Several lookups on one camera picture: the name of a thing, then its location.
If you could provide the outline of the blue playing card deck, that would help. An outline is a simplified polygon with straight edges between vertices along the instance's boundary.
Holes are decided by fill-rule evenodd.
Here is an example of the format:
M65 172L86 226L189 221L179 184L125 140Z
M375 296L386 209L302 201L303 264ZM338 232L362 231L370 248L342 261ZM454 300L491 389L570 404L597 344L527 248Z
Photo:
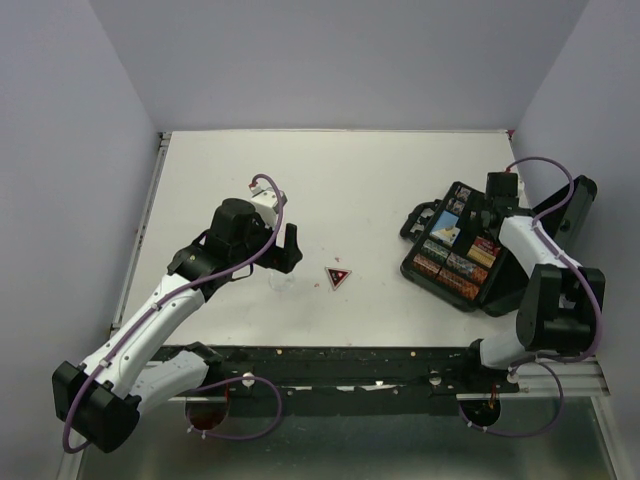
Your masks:
M453 246L460 233L458 221L459 217L457 215L454 215L449 211L443 211L431 227L429 233L430 237L442 242L448 247ZM445 231L445 229L450 226L456 226L459 229L457 235L451 235Z

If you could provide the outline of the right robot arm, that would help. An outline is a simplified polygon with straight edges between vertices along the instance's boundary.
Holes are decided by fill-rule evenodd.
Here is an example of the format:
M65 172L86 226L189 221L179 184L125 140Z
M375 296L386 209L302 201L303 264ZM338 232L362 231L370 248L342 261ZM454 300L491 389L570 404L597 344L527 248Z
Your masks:
M478 342L479 357L464 362L460 379L480 392L496 370L514 371L537 359L578 363L591 357L602 334L605 277L571 258L543 227L542 219L572 200L575 181L557 204L540 212L519 206L519 178L510 171L487 175L482 223L511 253L528 283L514 326Z

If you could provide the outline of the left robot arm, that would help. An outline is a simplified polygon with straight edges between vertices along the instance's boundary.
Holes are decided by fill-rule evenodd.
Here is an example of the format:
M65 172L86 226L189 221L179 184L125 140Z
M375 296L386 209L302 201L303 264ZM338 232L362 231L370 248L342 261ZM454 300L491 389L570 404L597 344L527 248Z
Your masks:
M230 375L220 355L199 342L157 367L147 364L178 326L222 287L239 281L237 271L293 271L303 255L296 226L283 221L286 203L279 189L259 191L248 200L224 200L210 227L174 255L130 320L79 365L65 361L54 371L65 452L84 448L71 444L72 433L105 453L116 450L144 413L178 394L209 395L233 383L252 387L259 382L249 372Z

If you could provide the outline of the red Texas Hold'em card deck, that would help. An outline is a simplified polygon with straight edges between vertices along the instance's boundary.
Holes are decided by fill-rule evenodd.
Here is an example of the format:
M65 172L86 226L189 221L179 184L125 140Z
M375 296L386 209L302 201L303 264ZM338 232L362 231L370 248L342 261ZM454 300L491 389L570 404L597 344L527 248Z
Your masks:
M467 252L467 257L487 269L491 269L500 252L500 246L489 239L477 236Z

